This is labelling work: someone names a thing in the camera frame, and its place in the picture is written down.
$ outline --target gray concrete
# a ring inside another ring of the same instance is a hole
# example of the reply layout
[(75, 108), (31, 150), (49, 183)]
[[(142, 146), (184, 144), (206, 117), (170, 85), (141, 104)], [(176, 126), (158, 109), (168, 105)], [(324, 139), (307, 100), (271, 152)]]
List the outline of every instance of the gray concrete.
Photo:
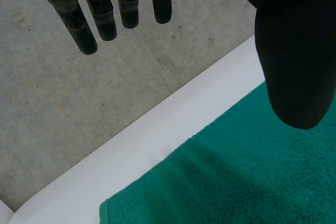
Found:
[(81, 54), (45, 0), (0, 1), (0, 199), (17, 210), (254, 32), (246, 0), (174, 0), (155, 22), (141, 0), (140, 24), (98, 37)]

